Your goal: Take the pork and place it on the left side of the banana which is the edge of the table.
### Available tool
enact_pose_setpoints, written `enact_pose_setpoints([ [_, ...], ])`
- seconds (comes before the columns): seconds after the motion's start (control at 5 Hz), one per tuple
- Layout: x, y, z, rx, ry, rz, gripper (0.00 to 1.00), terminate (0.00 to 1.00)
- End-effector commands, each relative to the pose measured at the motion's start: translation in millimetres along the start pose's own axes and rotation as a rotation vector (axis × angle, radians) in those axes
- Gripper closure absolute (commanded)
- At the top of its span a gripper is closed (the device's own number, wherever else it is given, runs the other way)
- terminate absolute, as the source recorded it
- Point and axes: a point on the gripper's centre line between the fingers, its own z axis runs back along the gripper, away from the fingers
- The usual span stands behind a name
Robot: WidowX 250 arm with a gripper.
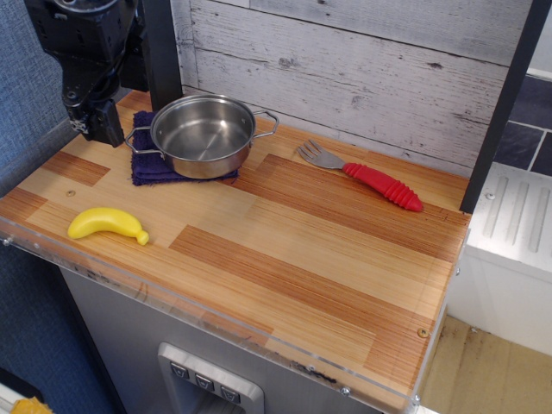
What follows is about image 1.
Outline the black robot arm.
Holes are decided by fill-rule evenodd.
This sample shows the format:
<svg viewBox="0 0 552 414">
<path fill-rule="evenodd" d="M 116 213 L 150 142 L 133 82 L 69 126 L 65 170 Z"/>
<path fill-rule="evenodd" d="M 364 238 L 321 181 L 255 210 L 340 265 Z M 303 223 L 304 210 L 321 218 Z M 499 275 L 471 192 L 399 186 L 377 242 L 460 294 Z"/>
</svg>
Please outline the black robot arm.
<svg viewBox="0 0 552 414">
<path fill-rule="evenodd" d="M 72 128 L 88 141 L 124 142 L 120 88 L 147 91 L 146 28 L 138 1 L 27 1 L 40 44 L 62 70 L 61 98 Z"/>
</svg>

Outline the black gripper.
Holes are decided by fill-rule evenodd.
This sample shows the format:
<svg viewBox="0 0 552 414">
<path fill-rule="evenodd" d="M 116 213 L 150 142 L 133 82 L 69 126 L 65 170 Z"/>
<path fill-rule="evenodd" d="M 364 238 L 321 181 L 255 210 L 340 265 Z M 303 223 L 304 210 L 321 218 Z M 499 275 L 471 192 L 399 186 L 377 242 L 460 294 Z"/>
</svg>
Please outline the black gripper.
<svg viewBox="0 0 552 414">
<path fill-rule="evenodd" d="M 127 41 L 122 55 L 112 62 L 55 52 L 42 42 L 62 70 L 62 102 L 72 129 L 87 141 L 119 147 L 124 133 L 114 96 L 120 88 L 148 91 L 142 41 Z"/>
</svg>

